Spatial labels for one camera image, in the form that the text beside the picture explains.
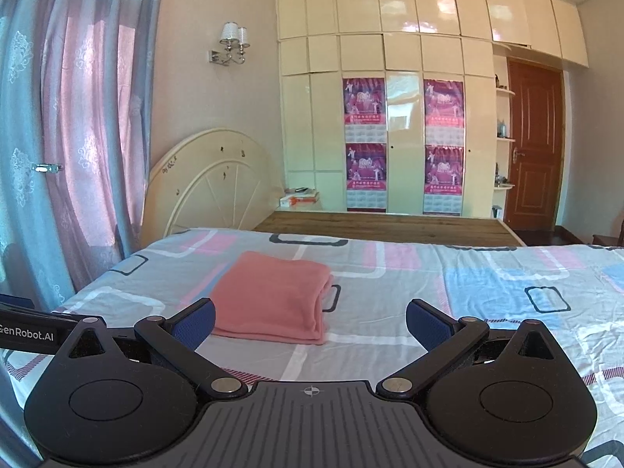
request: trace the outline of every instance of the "folded towel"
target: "folded towel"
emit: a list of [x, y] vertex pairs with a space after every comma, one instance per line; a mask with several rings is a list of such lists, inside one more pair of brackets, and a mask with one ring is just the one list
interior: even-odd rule
[[332, 286], [329, 267], [244, 252], [214, 286], [212, 334], [282, 343], [324, 342], [322, 301]]

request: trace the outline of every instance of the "curtain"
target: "curtain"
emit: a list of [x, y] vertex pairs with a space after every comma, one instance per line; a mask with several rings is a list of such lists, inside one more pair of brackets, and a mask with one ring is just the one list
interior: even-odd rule
[[[137, 249], [159, 3], [0, 0], [0, 293], [50, 311]], [[32, 466], [5, 376], [0, 458]]]

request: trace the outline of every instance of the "cream headboard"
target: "cream headboard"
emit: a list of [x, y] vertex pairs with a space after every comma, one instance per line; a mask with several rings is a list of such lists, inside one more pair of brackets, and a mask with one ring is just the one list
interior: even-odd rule
[[283, 192], [282, 175], [257, 142], [225, 128], [199, 132], [152, 169], [141, 246], [193, 227], [251, 230]]

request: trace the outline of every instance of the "patterned bedsheet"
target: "patterned bedsheet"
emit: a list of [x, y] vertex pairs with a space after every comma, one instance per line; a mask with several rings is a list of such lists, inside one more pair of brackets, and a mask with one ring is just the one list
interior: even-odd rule
[[[513, 329], [525, 318], [538, 318], [598, 406], [585, 460], [593, 468], [624, 465], [624, 250], [461, 248], [193, 229], [129, 257], [61, 311], [101, 314], [111, 327], [131, 326], [151, 314], [169, 317], [209, 297], [246, 250], [323, 262], [335, 276], [324, 304], [324, 345], [210, 336], [198, 348], [247, 383], [367, 379], [374, 386], [424, 353], [405, 325], [405, 308], [413, 298], [453, 317], [483, 318], [494, 328]], [[4, 354], [22, 405], [49, 359]]]

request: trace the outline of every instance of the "door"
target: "door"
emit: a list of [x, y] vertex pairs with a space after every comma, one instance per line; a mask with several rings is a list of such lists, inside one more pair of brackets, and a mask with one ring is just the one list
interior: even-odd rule
[[505, 221], [515, 230], [555, 225], [564, 136], [562, 72], [509, 61], [512, 145]]

